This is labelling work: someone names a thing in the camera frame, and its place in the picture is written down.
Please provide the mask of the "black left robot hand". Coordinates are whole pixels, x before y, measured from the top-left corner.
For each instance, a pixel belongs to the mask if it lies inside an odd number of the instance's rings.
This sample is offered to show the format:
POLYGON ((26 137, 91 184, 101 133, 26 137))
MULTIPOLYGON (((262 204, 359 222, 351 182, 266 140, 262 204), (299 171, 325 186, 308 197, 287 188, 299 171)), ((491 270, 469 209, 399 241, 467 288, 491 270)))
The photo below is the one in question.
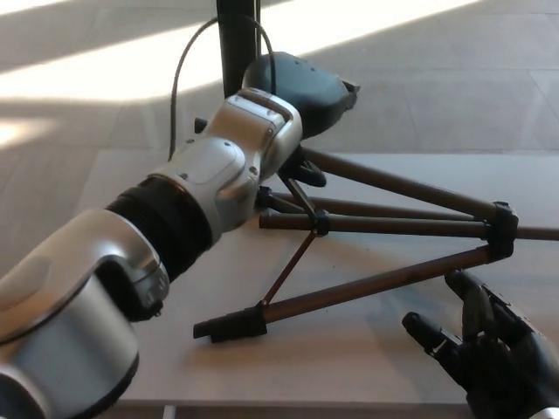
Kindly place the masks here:
POLYGON ((313 187, 325 187, 326 176, 303 154, 301 143, 337 124, 355 106, 360 87, 287 52, 265 54, 252 61, 245 69, 241 87, 270 93, 297 110, 301 135, 278 174, 313 187))

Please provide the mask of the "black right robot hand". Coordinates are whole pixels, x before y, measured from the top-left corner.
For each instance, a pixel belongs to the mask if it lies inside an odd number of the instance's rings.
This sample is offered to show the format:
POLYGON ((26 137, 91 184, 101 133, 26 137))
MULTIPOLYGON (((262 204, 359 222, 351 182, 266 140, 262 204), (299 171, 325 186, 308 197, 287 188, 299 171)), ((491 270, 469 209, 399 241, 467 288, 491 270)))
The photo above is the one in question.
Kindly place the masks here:
POLYGON ((466 392, 477 418, 556 418, 558 351, 501 294, 468 271, 445 276, 462 300, 462 334, 407 313, 406 332, 466 392))

